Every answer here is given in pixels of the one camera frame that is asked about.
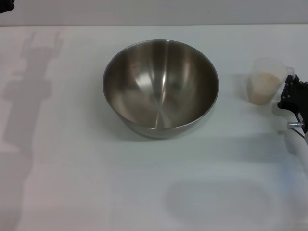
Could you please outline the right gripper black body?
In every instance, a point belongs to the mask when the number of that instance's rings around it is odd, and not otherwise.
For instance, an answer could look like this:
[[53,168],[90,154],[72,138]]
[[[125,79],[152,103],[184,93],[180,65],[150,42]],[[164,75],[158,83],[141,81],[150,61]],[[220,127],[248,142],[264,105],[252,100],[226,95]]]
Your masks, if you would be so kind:
[[308,82],[299,81],[295,98],[290,101],[279,101],[280,109],[291,111],[302,122],[302,130],[308,132]]

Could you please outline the white uncooked rice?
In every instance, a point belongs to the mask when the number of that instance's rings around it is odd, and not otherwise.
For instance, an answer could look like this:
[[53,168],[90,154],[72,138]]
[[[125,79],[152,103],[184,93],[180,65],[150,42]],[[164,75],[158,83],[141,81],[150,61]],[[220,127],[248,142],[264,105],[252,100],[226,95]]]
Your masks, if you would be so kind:
[[247,82],[247,94],[251,103],[266,105],[276,95],[281,81],[271,73],[253,74]]

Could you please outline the clear plastic measuring cup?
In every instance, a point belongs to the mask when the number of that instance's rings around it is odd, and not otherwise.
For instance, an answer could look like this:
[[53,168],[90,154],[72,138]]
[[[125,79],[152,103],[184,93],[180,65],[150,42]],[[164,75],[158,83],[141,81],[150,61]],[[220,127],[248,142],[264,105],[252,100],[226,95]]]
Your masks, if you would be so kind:
[[282,84],[285,82],[288,75],[295,75],[294,69],[292,67],[287,67],[282,62],[275,60],[275,59],[271,59],[271,58],[257,59],[255,61],[254,65],[253,65],[251,74],[248,76],[248,79],[253,74],[261,73],[261,72],[271,73],[271,74],[275,75],[277,78],[279,78],[280,81],[281,81],[281,85],[279,86],[279,89],[282,86]]

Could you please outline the stainless steel mixing bowl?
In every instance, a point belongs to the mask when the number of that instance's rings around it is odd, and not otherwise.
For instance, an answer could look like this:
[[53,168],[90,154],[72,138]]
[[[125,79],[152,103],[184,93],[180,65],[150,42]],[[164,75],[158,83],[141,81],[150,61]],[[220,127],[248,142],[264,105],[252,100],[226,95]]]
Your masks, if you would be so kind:
[[196,48],[153,39],[116,54],[106,66],[102,89],[109,106],[133,132],[169,139],[194,127],[211,111],[219,78]]

